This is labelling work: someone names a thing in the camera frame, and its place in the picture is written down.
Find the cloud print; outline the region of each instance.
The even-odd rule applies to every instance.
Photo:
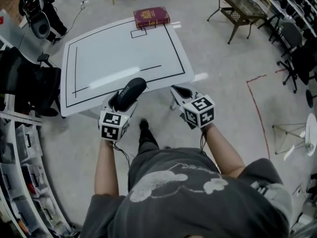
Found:
[[[176,175],[172,171],[158,171],[147,174],[133,187],[130,200],[132,202],[144,201],[151,196],[153,190],[164,186],[168,182],[185,181],[187,178],[187,175]]]
[[[224,187],[228,185],[228,182],[222,178],[212,178],[204,184],[204,190],[207,194],[212,194],[214,190],[224,190]]]

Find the gray floor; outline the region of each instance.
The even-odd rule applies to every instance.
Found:
[[[81,1],[63,0],[57,7],[68,28],[80,10]],[[233,25],[221,13],[210,22],[206,21],[217,9],[218,0],[115,0],[116,5],[112,5],[111,0],[88,1],[69,34],[54,46],[46,44],[55,64],[61,65],[63,47],[68,40],[131,17],[136,9],[163,5],[172,22],[181,22],[182,27],[176,32],[194,73],[209,75],[208,79],[193,85],[215,101],[215,124],[245,163],[270,157],[290,193],[300,184],[303,190],[306,189],[315,156],[308,157],[303,149],[295,150],[287,161],[283,161],[283,155],[276,156],[272,125],[306,121],[308,114],[313,112],[305,99],[307,86],[298,80],[298,93],[294,95],[291,81],[282,85],[285,71],[275,73],[281,69],[276,65],[281,51],[278,44],[273,46],[268,41],[268,33],[263,28],[253,27],[247,40],[248,27],[241,27],[228,45]],[[150,51],[148,47],[144,48],[145,54]],[[261,75],[265,76],[247,82]],[[169,89],[142,95],[131,126],[119,145],[131,155],[136,154],[138,122],[145,117],[160,146],[199,147],[199,130],[191,131],[179,118],[180,113],[169,109],[170,101]],[[70,221],[81,225],[93,195],[100,142],[97,122],[81,115],[45,119],[41,136],[47,172],[61,207]],[[126,194],[128,165],[121,153],[117,152],[115,158],[120,193]],[[293,199],[295,220],[305,199],[302,194],[294,195]]]

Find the red book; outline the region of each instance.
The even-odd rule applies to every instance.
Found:
[[[165,7],[154,7],[133,12],[137,28],[167,24],[170,22]]]

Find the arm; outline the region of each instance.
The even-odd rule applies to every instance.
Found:
[[[238,152],[222,136],[214,124],[207,125],[204,131],[206,133],[206,142],[221,173],[237,178],[245,168]]]
[[[101,140],[95,175],[95,194],[119,196],[112,142]]]

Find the black office chair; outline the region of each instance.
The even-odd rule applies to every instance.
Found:
[[[28,110],[35,110],[39,115],[57,116],[51,105],[55,101],[60,112],[61,70],[53,67],[48,59],[49,55],[39,56],[38,61],[49,66],[41,67],[28,61],[16,47],[0,51],[0,93],[13,94],[16,99],[30,103]]]
[[[310,71],[316,66],[316,59],[314,56],[314,51],[305,46],[297,48],[291,54],[291,60],[285,61],[287,64],[282,61],[278,61],[276,64],[282,64],[285,69],[288,70],[289,74],[285,81],[283,81],[283,85],[292,77],[295,90],[294,93],[297,92],[296,79],[297,77],[305,84],[308,85],[309,80],[315,79],[317,81],[317,73],[315,72],[314,76],[310,77]]]
[[[282,40],[282,37],[284,37],[285,41],[288,43],[290,48],[287,48],[286,44]],[[282,30],[281,33],[277,36],[277,38],[272,41],[272,44],[279,39],[280,42],[284,45],[285,52],[282,54],[281,57],[285,56],[287,53],[290,53],[290,51],[298,47],[302,44],[303,36],[300,32],[300,30],[297,28],[297,26],[290,22],[285,22],[282,24]]]

